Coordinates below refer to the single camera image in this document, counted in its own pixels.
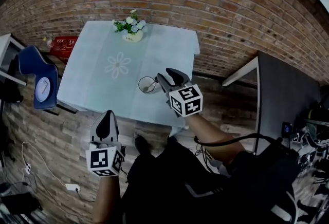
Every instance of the blue chair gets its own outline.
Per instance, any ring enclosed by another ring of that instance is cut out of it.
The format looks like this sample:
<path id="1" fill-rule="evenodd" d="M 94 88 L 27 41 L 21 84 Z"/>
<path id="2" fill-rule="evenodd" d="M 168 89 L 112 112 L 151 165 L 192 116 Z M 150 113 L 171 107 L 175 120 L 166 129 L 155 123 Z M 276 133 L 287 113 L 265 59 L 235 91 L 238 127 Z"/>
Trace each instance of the blue chair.
<path id="1" fill-rule="evenodd" d="M 75 114 L 76 112 L 57 104 L 57 88 L 59 75 L 55 64 L 49 61 L 49 59 L 48 61 L 45 60 L 41 52 L 34 45 L 28 46 L 19 52 L 20 72 L 23 75 L 35 75 L 35 88 L 38 84 L 38 81 L 43 77 L 47 77 L 50 81 L 49 96 L 45 101 L 40 102 L 37 100 L 34 93 L 33 107 L 34 109 L 44 110 L 47 113 L 58 115 L 57 113 L 54 113 L 49 110 L 57 106 L 60 109 Z"/>

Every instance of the red basket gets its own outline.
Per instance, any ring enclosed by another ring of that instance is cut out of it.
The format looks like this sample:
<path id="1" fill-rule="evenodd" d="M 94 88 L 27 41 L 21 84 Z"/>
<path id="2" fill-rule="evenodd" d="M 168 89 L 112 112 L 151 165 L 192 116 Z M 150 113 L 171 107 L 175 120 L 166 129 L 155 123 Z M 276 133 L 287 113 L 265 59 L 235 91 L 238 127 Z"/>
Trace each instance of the red basket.
<path id="1" fill-rule="evenodd" d="M 65 64 L 71 55 L 74 45 L 77 42 L 77 36 L 60 36 L 56 37 L 50 45 L 50 55 L 59 58 Z"/>

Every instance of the black cable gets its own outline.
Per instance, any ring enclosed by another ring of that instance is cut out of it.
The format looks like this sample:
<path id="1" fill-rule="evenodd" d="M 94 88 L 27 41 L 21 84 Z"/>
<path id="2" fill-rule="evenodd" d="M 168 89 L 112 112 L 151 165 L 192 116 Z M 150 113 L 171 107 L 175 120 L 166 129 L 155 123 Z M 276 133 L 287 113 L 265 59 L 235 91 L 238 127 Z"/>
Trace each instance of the black cable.
<path id="1" fill-rule="evenodd" d="M 38 184 L 36 183 L 36 180 L 35 180 L 35 176 L 34 175 L 32 175 L 31 174 L 31 176 L 33 177 L 33 179 L 34 179 L 34 184 L 35 184 L 35 190 L 36 190 L 36 192 L 35 193 L 37 193 L 38 192 Z"/>
<path id="2" fill-rule="evenodd" d="M 215 174 L 215 172 L 208 166 L 207 156 L 210 157 L 210 155 L 207 153 L 206 150 L 204 150 L 202 145 L 200 145 L 200 148 L 196 150 L 194 155 L 198 156 L 200 154 L 202 154 L 202 158 L 204 159 L 204 162 L 205 162 L 205 165 L 206 165 L 206 168 L 208 169 L 208 171 Z"/>
<path id="3" fill-rule="evenodd" d="M 25 179 L 25 180 L 28 179 L 28 180 L 30 181 L 30 185 L 29 185 L 29 187 L 32 189 L 32 191 L 33 191 L 35 194 L 38 193 L 38 186 L 36 185 L 36 182 L 35 182 L 35 189 L 33 189 L 31 179 L 29 179 L 28 176 L 24 176 L 24 179 Z"/>
<path id="4" fill-rule="evenodd" d="M 125 178 L 126 178 L 126 183 L 128 183 L 128 174 L 126 171 L 124 171 L 122 168 L 120 168 L 121 171 L 123 171 L 124 175 L 125 175 Z"/>
<path id="5" fill-rule="evenodd" d="M 76 192 L 77 192 L 79 198 L 80 198 L 82 201 L 84 201 L 84 202 L 88 202 L 88 203 L 95 202 L 94 200 L 93 200 L 93 201 L 89 201 L 89 200 L 86 200 L 86 199 L 82 198 L 82 197 L 80 196 L 79 192 L 78 192 L 78 189 L 76 189 Z"/>
<path id="6" fill-rule="evenodd" d="M 31 185 L 29 185 L 27 182 L 16 182 L 16 183 L 14 183 L 14 184 L 12 184 L 12 183 L 9 183 L 10 185 L 16 185 L 16 184 L 23 184 L 23 185 L 26 185 L 26 186 L 31 186 Z"/>
<path id="7" fill-rule="evenodd" d="M 62 211 L 64 211 L 66 214 L 69 214 L 69 215 L 71 215 L 71 216 L 77 217 L 77 218 L 78 218 L 78 221 L 79 221 L 79 224 L 81 224 L 81 220 L 79 219 L 79 217 L 78 217 L 77 215 L 72 214 L 72 213 L 68 213 L 66 210 L 64 210 L 64 209 L 61 207 L 61 205 L 57 202 L 57 200 L 53 198 L 53 195 L 51 195 L 51 194 L 48 192 L 48 190 L 46 189 L 45 185 L 44 185 L 43 182 L 41 181 L 40 177 L 38 177 L 37 175 L 35 175 L 34 177 L 36 177 L 36 178 L 39 180 L 39 182 L 40 182 L 40 184 L 42 185 L 42 187 L 44 188 L 44 190 L 45 190 L 45 191 L 48 193 L 48 195 L 53 199 L 53 201 L 55 201 L 55 203 L 58 205 L 58 207 L 59 207 Z"/>
<path id="8" fill-rule="evenodd" d="M 195 136 L 194 137 L 194 142 L 196 142 L 197 144 L 203 145 L 203 146 L 217 147 L 217 146 L 225 146 L 225 145 L 233 144 L 233 143 L 239 142 L 239 141 L 244 140 L 244 139 L 249 139 L 249 138 L 265 139 L 266 141 L 268 141 L 270 143 L 275 143 L 275 141 L 276 141 L 275 139 L 270 138 L 269 136 L 262 136 L 260 134 L 255 133 L 255 134 L 251 134 L 251 135 L 248 135 L 248 136 L 242 136 L 242 137 L 235 138 L 235 139 L 232 139 L 232 140 L 229 140 L 229 141 L 226 141 L 226 142 L 221 142 L 221 143 L 202 143 Z"/>

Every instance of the light blue tablecloth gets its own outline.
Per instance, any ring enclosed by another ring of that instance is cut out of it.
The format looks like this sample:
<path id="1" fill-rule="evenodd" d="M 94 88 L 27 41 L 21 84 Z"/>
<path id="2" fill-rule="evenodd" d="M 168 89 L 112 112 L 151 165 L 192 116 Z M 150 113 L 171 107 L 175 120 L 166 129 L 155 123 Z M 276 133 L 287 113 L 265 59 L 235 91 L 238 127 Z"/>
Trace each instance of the light blue tablecloth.
<path id="1" fill-rule="evenodd" d="M 138 89 L 142 77 L 165 74 L 176 68 L 192 76 L 194 55 L 199 53 L 195 31 L 148 24 L 137 43 L 114 33 L 111 21 L 88 21 L 72 51 L 60 84 L 58 99 L 79 110 L 170 126 L 184 126 L 166 104 L 160 88 L 152 94 Z"/>

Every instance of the spoon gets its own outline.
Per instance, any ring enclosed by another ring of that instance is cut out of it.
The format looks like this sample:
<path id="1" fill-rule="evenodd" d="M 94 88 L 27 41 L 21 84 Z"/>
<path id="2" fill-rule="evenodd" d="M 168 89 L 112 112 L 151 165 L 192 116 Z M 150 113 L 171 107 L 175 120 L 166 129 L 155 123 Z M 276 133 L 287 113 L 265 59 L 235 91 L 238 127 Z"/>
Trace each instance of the spoon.
<path id="1" fill-rule="evenodd" d="M 144 92 L 148 92 L 149 88 L 150 88 L 154 83 L 155 83 L 155 81 L 154 81 L 153 83 L 151 83 L 149 86 L 145 86 L 145 87 L 143 88 L 143 91 L 144 91 Z"/>

